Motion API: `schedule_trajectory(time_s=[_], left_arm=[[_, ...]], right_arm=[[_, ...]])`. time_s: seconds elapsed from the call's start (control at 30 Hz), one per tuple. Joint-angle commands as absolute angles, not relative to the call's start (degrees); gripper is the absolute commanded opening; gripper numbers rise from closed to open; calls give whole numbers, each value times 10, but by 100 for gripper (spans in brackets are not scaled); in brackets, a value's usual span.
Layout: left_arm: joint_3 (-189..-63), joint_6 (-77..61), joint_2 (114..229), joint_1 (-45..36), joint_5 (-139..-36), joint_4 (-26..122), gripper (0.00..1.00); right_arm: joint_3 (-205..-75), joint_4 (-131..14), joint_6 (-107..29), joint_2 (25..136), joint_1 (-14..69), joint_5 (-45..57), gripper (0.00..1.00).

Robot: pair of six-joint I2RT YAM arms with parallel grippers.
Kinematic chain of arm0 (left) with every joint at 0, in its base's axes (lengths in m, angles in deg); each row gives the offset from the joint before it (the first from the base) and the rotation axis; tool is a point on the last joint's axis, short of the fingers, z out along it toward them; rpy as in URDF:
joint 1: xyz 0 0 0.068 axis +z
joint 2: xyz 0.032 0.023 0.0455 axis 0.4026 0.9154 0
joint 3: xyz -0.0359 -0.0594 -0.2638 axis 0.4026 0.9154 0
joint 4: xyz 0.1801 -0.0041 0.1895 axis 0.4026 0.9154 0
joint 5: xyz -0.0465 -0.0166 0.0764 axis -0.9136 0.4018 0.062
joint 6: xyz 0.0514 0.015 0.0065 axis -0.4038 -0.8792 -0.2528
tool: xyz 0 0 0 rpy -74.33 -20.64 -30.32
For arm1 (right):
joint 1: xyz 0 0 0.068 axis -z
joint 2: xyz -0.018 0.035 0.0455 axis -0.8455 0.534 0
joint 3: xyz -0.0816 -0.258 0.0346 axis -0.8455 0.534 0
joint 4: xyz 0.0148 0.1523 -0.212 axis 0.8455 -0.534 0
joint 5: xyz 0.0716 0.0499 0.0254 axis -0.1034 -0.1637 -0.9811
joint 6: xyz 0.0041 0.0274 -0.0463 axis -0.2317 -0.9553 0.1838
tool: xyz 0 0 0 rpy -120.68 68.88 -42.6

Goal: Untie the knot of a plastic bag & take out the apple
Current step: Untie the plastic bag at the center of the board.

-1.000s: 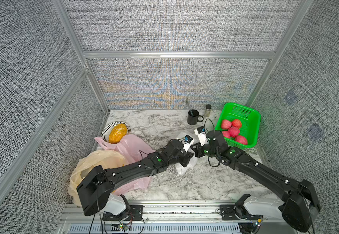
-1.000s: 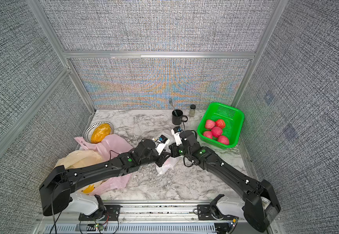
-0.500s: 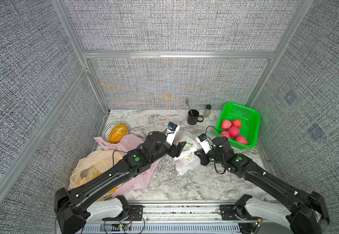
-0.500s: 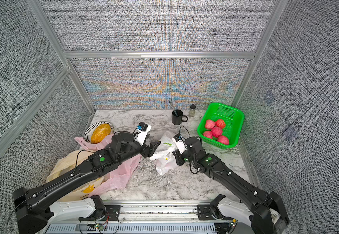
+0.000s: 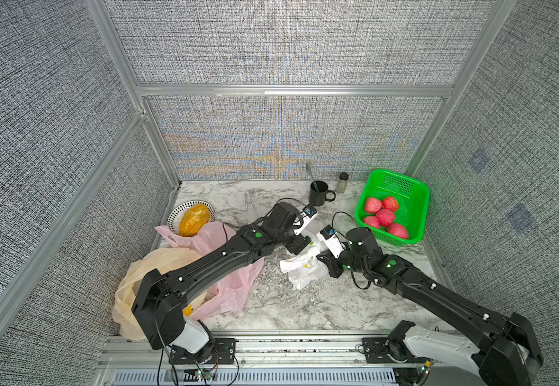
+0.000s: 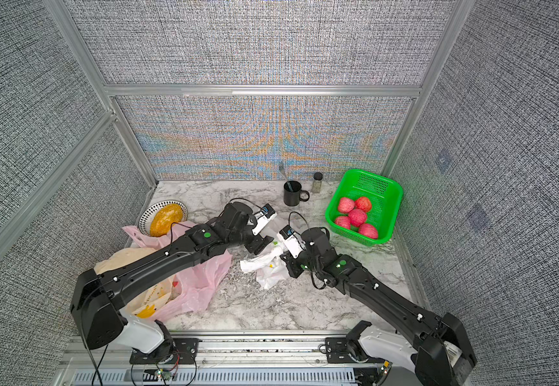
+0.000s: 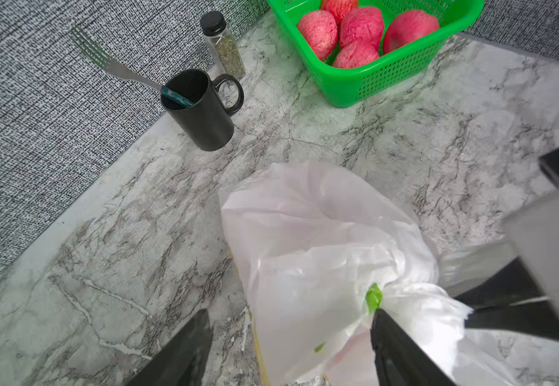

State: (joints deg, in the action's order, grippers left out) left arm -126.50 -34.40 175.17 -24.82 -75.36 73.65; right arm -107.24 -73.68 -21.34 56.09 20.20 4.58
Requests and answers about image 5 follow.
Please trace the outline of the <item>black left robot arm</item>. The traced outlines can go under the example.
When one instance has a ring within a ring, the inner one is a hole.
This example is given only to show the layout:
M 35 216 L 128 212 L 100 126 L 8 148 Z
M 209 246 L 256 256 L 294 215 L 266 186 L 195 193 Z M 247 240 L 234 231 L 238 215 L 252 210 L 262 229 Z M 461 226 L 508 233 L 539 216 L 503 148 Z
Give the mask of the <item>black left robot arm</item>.
M 175 345 L 189 354 L 208 355 L 211 334 L 183 310 L 204 290 L 230 273 L 284 247 L 297 255 L 311 241 L 303 230 L 317 215 L 311 204 L 299 210 L 279 201 L 263 217 L 244 225 L 214 251 L 168 273 L 151 270 L 143 277 L 131 313 L 153 350 Z

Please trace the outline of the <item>white plastic bag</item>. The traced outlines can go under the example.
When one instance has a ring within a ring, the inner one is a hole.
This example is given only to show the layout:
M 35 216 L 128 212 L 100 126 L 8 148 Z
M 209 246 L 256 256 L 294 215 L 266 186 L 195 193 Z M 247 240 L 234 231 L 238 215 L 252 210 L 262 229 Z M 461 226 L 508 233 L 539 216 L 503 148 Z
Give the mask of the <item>white plastic bag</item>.
M 306 248 L 298 255 L 289 253 L 287 259 L 279 262 L 281 272 L 287 274 L 296 290 L 303 290 L 311 282 L 329 275 L 326 265 L 317 259 L 326 249 L 324 243 L 307 230 L 303 234 L 311 238 Z

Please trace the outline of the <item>beige plastic bag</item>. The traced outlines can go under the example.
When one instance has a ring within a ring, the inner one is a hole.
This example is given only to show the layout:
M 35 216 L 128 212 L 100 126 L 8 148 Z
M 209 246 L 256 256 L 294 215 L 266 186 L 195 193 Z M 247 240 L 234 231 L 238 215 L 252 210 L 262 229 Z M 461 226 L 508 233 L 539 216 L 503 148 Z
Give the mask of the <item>beige plastic bag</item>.
M 146 339 L 131 308 L 141 281 L 148 272 L 159 270 L 160 273 L 168 273 L 189 265 L 201 257 L 199 252 L 192 249 L 159 248 L 147 254 L 145 258 L 131 263 L 115 292 L 115 303 L 112 308 L 112 319 L 120 325 L 120 335 L 132 341 Z

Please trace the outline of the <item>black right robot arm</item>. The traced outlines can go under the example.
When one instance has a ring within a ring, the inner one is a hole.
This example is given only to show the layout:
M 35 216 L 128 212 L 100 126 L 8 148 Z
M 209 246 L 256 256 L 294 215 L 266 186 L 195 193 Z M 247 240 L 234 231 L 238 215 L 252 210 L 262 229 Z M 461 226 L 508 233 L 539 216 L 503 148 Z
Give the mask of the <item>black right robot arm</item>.
M 439 317 L 458 332 L 450 335 L 401 321 L 388 334 L 382 355 L 395 363 L 422 358 L 473 373 L 487 385 L 532 385 L 544 363 L 532 323 L 481 307 L 425 275 L 408 260 L 385 254 L 368 228 L 353 228 L 341 241 L 326 226 L 318 260 L 329 275 L 360 273 L 369 286 L 388 290 Z

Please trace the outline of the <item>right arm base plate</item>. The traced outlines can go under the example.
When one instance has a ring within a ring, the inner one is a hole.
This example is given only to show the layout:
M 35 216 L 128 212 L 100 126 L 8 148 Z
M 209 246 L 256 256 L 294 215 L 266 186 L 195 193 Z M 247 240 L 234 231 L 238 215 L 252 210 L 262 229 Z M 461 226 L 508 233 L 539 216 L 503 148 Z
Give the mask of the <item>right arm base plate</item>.
M 361 350 L 365 355 L 366 363 L 426 363 L 426 358 L 411 354 L 404 344 L 389 341 L 386 337 L 364 338 L 361 342 Z

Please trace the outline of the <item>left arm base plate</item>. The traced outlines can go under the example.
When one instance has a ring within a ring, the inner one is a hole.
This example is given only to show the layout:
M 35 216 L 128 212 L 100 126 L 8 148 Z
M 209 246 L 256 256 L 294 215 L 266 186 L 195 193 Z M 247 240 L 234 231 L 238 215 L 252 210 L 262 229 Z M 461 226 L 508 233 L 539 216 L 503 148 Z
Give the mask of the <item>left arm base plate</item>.
M 203 348 L 195 353 L 186 351 L 176 345 L 170 346 L 169 363 L 173 365 L 198 364 L 215 365 L 233 364 L 236 339 L 211 339 Z

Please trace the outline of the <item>pink plastic bag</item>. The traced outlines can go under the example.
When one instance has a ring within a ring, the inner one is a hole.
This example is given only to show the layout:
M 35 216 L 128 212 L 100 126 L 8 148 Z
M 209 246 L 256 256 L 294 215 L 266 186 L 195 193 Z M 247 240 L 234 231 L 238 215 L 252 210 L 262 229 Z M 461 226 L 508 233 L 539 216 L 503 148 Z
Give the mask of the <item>pink plastic bag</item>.
M 159 226 L 156 231 L 162 238 L 160 247 L 169 252 L 173 259 L 171 263 L 160 268 L 161 273 L 195 262 L 236 234 L 236 231 L 219 221 L 203 225 L 197 235 L 192 237 L 179 236 L 166 226 Z M 184 315 L 192 320 L 207 321 L 215 315 L 242 310 L 263 265 L 264 260 L 260 259 L 204 289 L 187 305 Z

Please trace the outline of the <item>pink red apple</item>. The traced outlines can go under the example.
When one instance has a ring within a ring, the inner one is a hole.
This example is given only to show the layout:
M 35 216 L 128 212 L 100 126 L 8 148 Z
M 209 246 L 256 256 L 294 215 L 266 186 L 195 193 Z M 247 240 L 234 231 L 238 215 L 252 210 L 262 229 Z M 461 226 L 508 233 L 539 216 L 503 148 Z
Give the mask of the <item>pink red apple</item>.
M 380 220 L 376 216 L 365 216 L 362 221 L 371 228 L 379 229 L 381 227 Z

